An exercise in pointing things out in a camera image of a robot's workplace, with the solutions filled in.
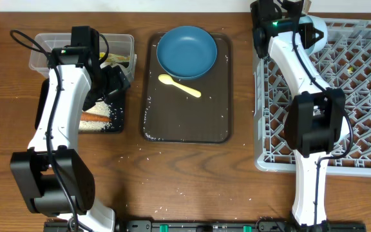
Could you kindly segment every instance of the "wood grain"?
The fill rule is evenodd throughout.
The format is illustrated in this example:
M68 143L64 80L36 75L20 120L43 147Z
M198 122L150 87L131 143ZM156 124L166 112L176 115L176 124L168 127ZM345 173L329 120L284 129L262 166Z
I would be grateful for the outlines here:
M318 15L371 19L371 14ZM30 51L12 41L9 30L16 28L35 37L69 32L72 26L85 24L101 33L131 34L138 55L124 132L79 136L79 154L94 174L97 196L105 205L122 218L288 218L294 202L294 174L264 173L254 167L249 14L0 13L0 231L41 231L46 220L28 212L9 168L12 152L24 151L33 136L43 81L28 67ZM155 32L187 24L225 33L233 41L234 131L223 145L153 143L139 133L148 39ZM371 179L328 177L326 189L330 220L363 221L371 231Z

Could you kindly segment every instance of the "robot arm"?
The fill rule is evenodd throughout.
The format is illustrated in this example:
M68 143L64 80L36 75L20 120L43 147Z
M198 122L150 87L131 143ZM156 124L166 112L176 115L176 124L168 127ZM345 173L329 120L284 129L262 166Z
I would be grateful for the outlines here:
M92 231L114 232L115 212L95 197L93 175L77 153L82 110L88 110L100 98L112 102L129 87L120 66L100 68L100 36L89 26L73 27L71 45L54 48L50 54L62 81L50 146L64 187L80 215L80 224ZM73 214L61 185L55 175L44 174L50 166L46 130L57 94L57 79L54 69L51 69L48 91L42 91L48 93L40 96L43 113L41 118L37 118L37 131L26 152L13 153L11 170L32 213L69 220Z
M321 19L317 17L313 16L306 17L312 18L314 22L321 21ZM324 22L316 24L319 24L321 27L323 27L322 30L324 31L325 39L322 40L325 44L327 41L326 24ZM307 73L301 66L296 56L296 53L293 50L292 35L293 32L282 32L279 33L278 36L276 37L271 37L268 54L270 55L270 58L272 58L280 68L282 74L284 75L286 83L289 86L292 96L299 95L303 92L320 93L321 90L310 82ZM316 78L316 82L323 88L330 88L327 82L323 80L323 78L317 72L314 65L311 63L309 56L306 50L304 49L303 44L301 43L300 34L296 34L296 45L298 46L297 49L299 51L302 61L305 63L306 67L308 68L309 72L313 75L313 77ZM339 139L340 140L344 139L348 134L349 130L347 126L347 121L346 118L343 117Z
M294 23L289 17L295 16L293 12L300 12L302 4L284 0L284 6L288 11L286 19L282 19L281 10L276 11L279 6L272 1L258 0L251 4L255 26L253 41L260 59L268 55L274 59L294 97L286 115L284 133L296 158L296 199L292 216L296 227L301 228L313 226L315 216L316 224L321 225L327 219L324 194L328 160L321 162L319 174L316 164L319 159L331 156L334 143L348 135L349 130L346 119L338 110L338 106L345 105L343 91L327 89L330 86L321 78L308 56L327 43L326 24L317 17L302 17L294 38L295 48L292 43ZM299 59L316 82L327 89L325 93L311 83ZM316 108L320 109L321 115L315 115ZM315 202L316 188L318 202Z

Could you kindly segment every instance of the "black cable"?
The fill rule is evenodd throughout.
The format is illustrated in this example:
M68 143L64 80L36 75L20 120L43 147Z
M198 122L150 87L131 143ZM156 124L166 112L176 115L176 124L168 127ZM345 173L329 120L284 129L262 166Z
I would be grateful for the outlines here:
M106 43L107 45L107 52L105 53L105 55L100 59L100 64L102 64L104 61L107 60L108 58L108 52L109 52L109 46L108 46L108 42L107 42L107 39L104 35L100 34L101 38L104 40L104 42Z
M298 58L298 60L299 60L299 62L301 64L301 66L305 70L305 72L308 75L308 77L309 77L310 81L312 82L312 84L314 84L323 93L325 93L326 92L326 89L324 89L323 87L321 87L316 82L316 79L309 72L308 68L306 67L306 65L304 64L303 60L300 57L299 51L297 50L296 34L297 34L297 29L298 29L298 26L299 26L299 23L300 23L300 17L301 17L301 11L303 9L303 5L304 5L304 0L301 0L300 12L299 12L299 14L298 14L297 17L294 17L293 18L293 21L294 21L294 23L293 23L293 36L292 36L293 50L296 53L296 56L297 56L297 58ZM350 151L353 148L353 127L352 127L352 123L350 121L350 117L348 116L346 110L344 108L340 107L338 104L336 104L336 102L335 102L335 106L337 106L340 109L341 114L344 116L344 118L346 118L348 130L349 130L349 143L348 143L348 146L347 146L345 152L342 155L333 156L333 157L322 157L322 158L319 158L318 161L317 161L317 163L316 163L316 166L317 166L316 167L317 168L317 173L316 174L317 175L316 175L316 194L315 194L315 197L314 197L314 230L316 230L316 226L317 226L317 205L318 205L319 176L320 176L321 162L323 160L336 160L336 159L345 158L350 153Z
M279 226L279 224L278 224L277 222L274 222L274 223L276 223L276 226L278 227L278 230L279 230L280 232L284 232L284 231L280 228L280 226Z
M72 226L73 226L73 225L72 225L73 223L74 223L74 218L71 217L71 218L69 219L68 223L67 223L67 229L68 229L69 231L71 231ZM84 224L82 224L82 223L79 223L79 226L80 226L81 229L84 229L84 230L86 230L87 232L93 232L92 229L88 228L88 226L86 226L86 225L84 225Z
M276 3L273 3L274 4L274 8L277 10L278 12L278 17L279 19L281 19L283 17L283 12L281 11L281 8L280 6L278 6Z
M22 43L21 41L19 41L15 36L14 34L19 34L21 36L23 36L25 39L27 39L28 41L30 41L32 44L34 44L38 49L36 48L32 48L31 46L28 46L24 43ZM23 45L24 47L26 48L29 48L33 51L36 51L36 52L41 52L45 55L45 57L47 58L48 60L48 65L49 65L49 68L53 68L54 71L55 71L55 75L57 76L57 93L55 94L55 98L54 98L54 102L53 102L53 106L52 106L52 109L51 109L51 113L50 113L50 118L48 119L48 125L47 125L47 130L46 130L46 133L45 133L45 136L46 136L46 149L47 149L47 154L48 154L48 160L51 164L51 167L52 167L52 170L55 174L55 177L62 189L62 191L64 192L64 195L65 197L67 198L67 201L70 205L70 209L71 209L71 212L73 213L73 217L75 219L75 229L72 230L71 228L71 232L73 231L78 231L79 230L79 221L78 221L78 214L77 214L77 208L75 207L75 204L73 202L73 200L71 199L71 195L70 193L68 192L67 188L65 187L65 184L64 184L64 181L58 171L58 163L57 161L55 160L54 156L53 156L53 153L52 153L52 149L51 149L51 139L52 139L52 136L51 136L51 131L52 131L52 123L53 123L53 119L54 119L54 116L55 116L55 111L57 109L57 105L58 105L58 102L59 102L59 97L60 97L60 94L61 94L61 91L62 91L62 82L61 82L61 76L58 72L58 69L52 59L52 57L48 54L47 51L44 50L44 48L42 48L42 46L40 44L38 44L35 40L33 40L31 37L27 36L26 34L20 32L19 30L11 30L10 31L10 35L12 37L13 40L15 40L17 43Z

